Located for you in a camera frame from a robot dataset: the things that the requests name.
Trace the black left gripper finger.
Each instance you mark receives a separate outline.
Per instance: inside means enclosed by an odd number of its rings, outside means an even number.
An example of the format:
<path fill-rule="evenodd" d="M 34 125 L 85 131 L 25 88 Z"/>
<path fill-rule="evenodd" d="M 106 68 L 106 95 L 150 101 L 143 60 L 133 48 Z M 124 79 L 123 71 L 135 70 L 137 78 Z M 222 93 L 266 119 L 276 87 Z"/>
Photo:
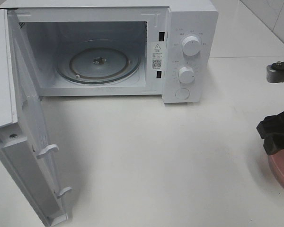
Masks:
<path fill-rule="evenodd" d="M 272 135 L 284 136 L 284 115 L 267 116 L 258 126 L 257 131 L 262 139 Z"/>

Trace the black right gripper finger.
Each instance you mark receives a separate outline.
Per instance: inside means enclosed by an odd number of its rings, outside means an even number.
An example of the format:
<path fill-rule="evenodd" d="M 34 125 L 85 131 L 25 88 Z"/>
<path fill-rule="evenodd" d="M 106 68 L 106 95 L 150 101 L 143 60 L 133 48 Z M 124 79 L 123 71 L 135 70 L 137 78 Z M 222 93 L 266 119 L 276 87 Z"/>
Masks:
<path fill-rule="evenodd" d="M 284 136 L 272 135 L 264 138 L 264 149 L 271 156 L 284 149 Z"/>

